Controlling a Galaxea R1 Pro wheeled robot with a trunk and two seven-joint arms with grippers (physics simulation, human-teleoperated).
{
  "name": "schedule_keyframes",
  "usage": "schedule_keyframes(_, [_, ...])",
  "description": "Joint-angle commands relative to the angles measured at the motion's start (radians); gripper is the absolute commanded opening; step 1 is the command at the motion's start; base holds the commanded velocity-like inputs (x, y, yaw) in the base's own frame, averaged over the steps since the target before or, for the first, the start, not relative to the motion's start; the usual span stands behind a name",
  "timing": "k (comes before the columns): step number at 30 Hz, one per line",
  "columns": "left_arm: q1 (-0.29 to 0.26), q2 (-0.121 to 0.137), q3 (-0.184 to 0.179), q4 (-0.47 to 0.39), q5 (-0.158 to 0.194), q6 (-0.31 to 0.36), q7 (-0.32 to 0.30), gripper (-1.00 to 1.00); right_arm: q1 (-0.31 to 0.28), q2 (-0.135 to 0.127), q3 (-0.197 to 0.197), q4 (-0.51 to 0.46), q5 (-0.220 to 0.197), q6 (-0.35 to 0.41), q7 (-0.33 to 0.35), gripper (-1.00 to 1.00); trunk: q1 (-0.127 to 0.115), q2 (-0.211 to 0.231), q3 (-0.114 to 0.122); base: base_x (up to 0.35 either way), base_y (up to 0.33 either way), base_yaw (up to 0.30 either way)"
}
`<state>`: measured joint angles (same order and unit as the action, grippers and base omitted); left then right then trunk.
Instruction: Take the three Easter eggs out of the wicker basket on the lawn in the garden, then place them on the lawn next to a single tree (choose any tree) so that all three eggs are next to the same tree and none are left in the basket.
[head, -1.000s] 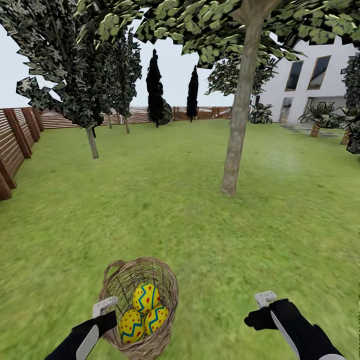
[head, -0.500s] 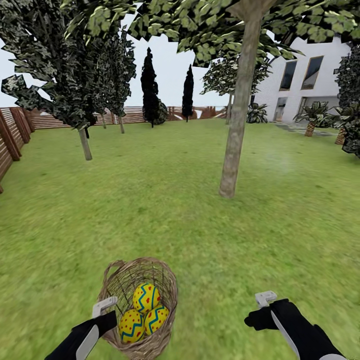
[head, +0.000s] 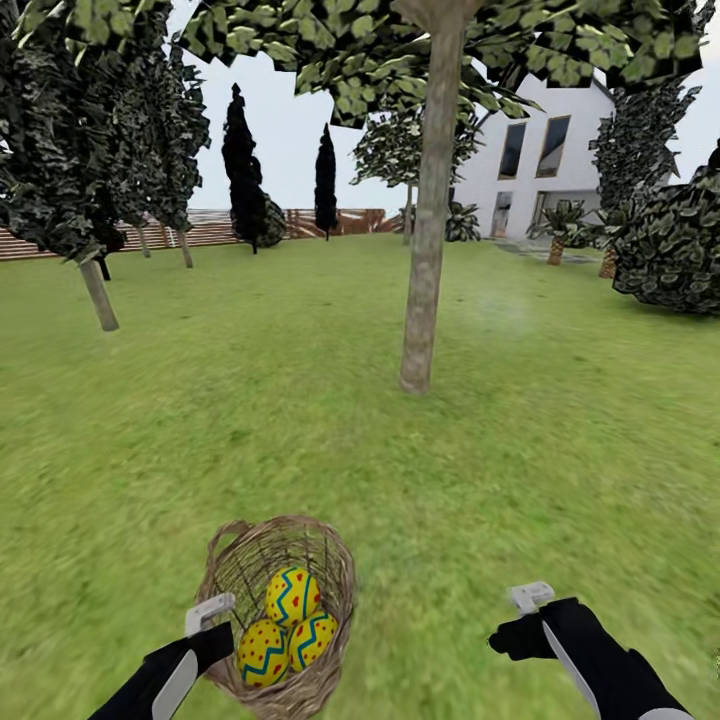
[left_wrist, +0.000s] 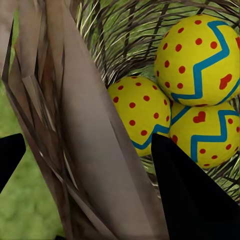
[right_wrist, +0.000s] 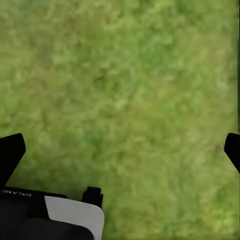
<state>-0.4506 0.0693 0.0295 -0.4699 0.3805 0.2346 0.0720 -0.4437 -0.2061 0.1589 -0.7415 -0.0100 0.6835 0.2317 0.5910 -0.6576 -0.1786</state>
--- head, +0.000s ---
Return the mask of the wicker basket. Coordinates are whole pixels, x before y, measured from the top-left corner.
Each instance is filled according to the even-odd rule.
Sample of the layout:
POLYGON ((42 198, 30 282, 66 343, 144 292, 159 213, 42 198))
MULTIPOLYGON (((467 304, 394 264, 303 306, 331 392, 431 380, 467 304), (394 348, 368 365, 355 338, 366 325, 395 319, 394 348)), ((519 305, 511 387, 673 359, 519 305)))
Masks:
MULTIPOLYGON (((234 634, 240 642, 251 625, 269 618, 267 604, 262 603, 266 598, 266 588, 256 595, 254 592, 265 582, 272 581, 273 575, 283 567, 302 562, 303 568, 313 575, 319 585, 318 610, 334 617, 338 627, 321 655, 299 673, 289 665, 283 683, 267 687, 247 685, 237 666, 238 646, 231 656, 207 668, 204 678, 249 709, 258 720, 308 720, 327 707, 340 685, 357 610, 355 558, 338 530, 313 516, 284 514, 252 526, 253 523, 232 518, 216 529, 214 537, 208 542, 209 556, 205 565, 208 570, 194 597, 194 607, 226 591, 245 590, 253 611, 250 620, 242 617, 239 610, 230 610, 235 621, 234 634), (294 537, 292 534, 299 532, 298 526, 302 531, 300 536, 294 537), (215 559, 213 552, 223 533, 240 535, 215 559), (246 555, 254 547, 255 551, 248 559, 246 555)), ((216 617, 204 624, 210 630, 219 621, 220 618, 216 617)))

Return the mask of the easter egg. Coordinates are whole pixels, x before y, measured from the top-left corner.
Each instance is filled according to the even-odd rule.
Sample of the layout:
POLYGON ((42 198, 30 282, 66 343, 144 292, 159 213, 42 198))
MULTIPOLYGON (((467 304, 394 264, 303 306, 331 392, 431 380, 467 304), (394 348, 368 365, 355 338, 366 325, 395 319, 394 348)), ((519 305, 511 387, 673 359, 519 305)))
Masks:
POLYGON ((288 630, 288 662, 299 673, 314 661, 331 642, 338 623, 325 611, 317 611, 288 630))
POLYGON ((283 567, 266 585, 266 611, 275 625, 292 630, 319 611, 320 591, 317 581, 300 565, 283 567))
POLYGON ((287 678, 288 630, 263 619, 238 642, 237 666, 247 685, 267 687, 287 678))

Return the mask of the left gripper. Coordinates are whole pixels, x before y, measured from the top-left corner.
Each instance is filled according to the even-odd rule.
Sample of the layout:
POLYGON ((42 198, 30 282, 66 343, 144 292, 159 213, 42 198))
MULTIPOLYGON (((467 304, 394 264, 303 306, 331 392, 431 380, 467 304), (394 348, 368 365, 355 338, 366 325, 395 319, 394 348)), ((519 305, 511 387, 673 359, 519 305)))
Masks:
MULTIPOLYGON (((205 624, 206 625, 206 624, 205 624)), ((234 634, 234 622, 232 619, 227 618, 219 622, 219 624, 208 630, 198 632, 194 638, 192 636, 188 640, 196 640, 200 642, 204 648, 205 659, 204 666, 199 675, 198 679, 213 663, 225 658, 226 656, 234 653, 235 647, 237 646, 237 639, 234 634)))

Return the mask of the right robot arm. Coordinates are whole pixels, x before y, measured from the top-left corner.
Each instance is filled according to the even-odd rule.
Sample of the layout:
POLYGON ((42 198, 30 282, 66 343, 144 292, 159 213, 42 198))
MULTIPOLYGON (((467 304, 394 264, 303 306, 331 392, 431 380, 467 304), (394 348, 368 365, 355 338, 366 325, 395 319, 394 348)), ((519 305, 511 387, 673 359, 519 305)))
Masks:
POLYGON ((653 666, 636 649, 625 651, 585 604, 554 596, 544 581, 513 587, 518 619, 501 623, 490 646, 513 661, 559 659, 599 720, 695 720, 653 666))

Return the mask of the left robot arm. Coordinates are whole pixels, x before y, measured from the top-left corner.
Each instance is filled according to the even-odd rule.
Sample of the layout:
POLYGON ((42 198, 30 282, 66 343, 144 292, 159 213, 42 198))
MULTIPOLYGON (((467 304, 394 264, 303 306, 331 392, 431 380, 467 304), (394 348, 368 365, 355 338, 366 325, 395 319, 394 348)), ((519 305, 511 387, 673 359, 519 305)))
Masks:
POLYGON ((237 646, 232 619, 210 630, 204 622, 230 615, 240 602, 226 591, 188 609, 186 637, 146 654, 145 664, 88 720, 171 720, 195 681, 237 646))

